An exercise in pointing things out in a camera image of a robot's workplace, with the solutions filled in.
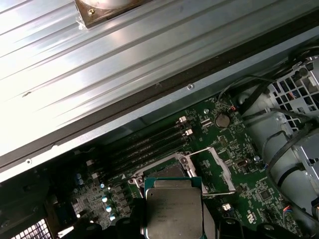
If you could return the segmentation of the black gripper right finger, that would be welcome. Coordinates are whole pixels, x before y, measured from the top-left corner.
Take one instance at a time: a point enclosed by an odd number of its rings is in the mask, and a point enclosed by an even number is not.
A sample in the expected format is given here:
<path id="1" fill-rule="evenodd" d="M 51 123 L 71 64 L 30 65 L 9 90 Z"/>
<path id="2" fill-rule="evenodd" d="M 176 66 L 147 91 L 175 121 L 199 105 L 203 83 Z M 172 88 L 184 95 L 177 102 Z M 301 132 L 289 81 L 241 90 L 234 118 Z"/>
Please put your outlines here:
<path id="1" fill-rule="evenodd" d="M 207 208 L 203 209 L 204 239 L 275 239 L 265 231 L 251 230 L 233 218 L 215 220 Z"/>

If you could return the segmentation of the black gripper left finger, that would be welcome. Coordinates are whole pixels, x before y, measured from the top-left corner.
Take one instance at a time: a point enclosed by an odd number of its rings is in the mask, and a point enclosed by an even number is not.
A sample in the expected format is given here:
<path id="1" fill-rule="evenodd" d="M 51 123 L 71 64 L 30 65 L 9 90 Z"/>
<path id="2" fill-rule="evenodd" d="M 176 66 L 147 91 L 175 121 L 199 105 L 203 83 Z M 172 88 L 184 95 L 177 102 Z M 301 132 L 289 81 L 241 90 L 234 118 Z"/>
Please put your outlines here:
<path id="1" fill-rule="evenodd" d="M 146 224 L 146 200 L 135 198 L 129 217 L 121 218 L 105 230 L 86 233 L 85 239 L 145 239 L 142 227 Z"/>

